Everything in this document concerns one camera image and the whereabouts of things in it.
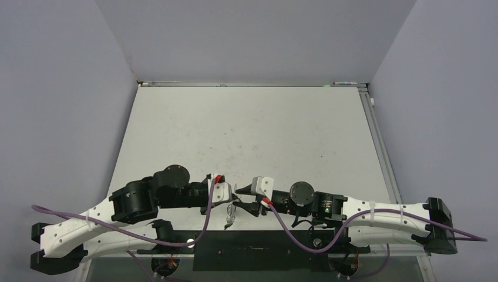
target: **small metallic object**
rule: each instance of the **small metallic object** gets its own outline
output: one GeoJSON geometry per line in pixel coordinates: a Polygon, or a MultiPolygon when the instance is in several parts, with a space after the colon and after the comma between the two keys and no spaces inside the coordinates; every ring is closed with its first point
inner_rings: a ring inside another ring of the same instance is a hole
{"type": "Polygon", "coordinates": [[[315,246],[315,247],[318,248],[321,244],[322,244],[322,240],[321,239],[315,238],[315,240],[313,240],[313,246],[315,246]]]}

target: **table surface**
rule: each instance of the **table surface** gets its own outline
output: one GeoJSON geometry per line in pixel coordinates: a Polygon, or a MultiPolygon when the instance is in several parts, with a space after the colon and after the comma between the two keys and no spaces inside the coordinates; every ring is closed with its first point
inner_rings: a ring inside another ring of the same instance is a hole
{"type": "MultiPolygon", "coordinates": [[[[240,188],[269,176],[275,190],[306,181],[315,191],[389,203],[357,88],[141,87],[108,195],[176,164],[194,182],[220,173],[240,188]]],[[[223,230],[227,205],[212,210],[209,230],[223,230]]],[[[282,228],[273,214],[238,209],[236,217],[228,231],[282,228]]],[[[282,217],[288,226],[294,219],[282,217]]],[[[164,209],[158,218],[176,230],[200,230],[205,219],[199,208],[164,209]]]]}

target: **black circular cap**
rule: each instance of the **black circular cap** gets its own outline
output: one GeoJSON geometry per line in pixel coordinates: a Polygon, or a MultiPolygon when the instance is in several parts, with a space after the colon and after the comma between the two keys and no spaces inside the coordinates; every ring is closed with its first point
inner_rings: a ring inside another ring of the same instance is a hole
{"type": "Polygon", "coordinates": [[[165,168],[162,172],[154,174],[154,182],[157,187],[182,188],[190,181],[189,171],[180,165],[174,164],[165,168]]]}
{"type": "Polygon", "coordinates": [[[313,202],[315,190],[307,182],[296,182],[289,191],[291,201],[298,207],[304,207],[313,202]]]}

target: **white wall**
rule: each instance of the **white wall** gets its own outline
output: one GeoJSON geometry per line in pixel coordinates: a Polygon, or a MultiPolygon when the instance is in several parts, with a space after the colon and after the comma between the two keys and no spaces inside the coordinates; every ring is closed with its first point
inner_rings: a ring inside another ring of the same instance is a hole
{"type": "Polygon", "coordinates": [[[415,0],[96,0],[139,80],[370,82],[415,0]]]}
{"type": "Polygon", "coordinates": [[[418,0],[370,89],[405,202],[441,197],[489,238],[434,255],[439,281],[496,281],[498,2],[418,0]]]}
{"type": "Polygon", "coordinates": [[[93,0],[0,2],[0,281],[29,269],[31,225],[106,195],[136,82],[93,0]]]}

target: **cable tie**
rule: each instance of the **cable tie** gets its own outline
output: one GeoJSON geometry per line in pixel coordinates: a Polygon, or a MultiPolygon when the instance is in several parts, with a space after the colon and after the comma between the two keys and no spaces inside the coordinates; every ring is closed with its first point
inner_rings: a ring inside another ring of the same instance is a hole
{"type": "Polygon", "coordinates": [[[401,226],[403,226],[403,206],[399,204],[399,226],[398,226],[398,231],[401,229],[401,226]]]}
{"type": "Polygon", "coordinates": [[[370,227],[374,226],[374,211],[375,210],[375,201],[370,201],[370,227]]]}
{"type": "Polygon", "coordinates": [[[92,224],[90,222],[90,220],[88,220],[88,216],[90,216],[90,210],[87,210],[86,211],[86,214],[85,214],[85,220],[86,220],[86,225],[88,225],[88,232],[92,232],[92,224]]]}

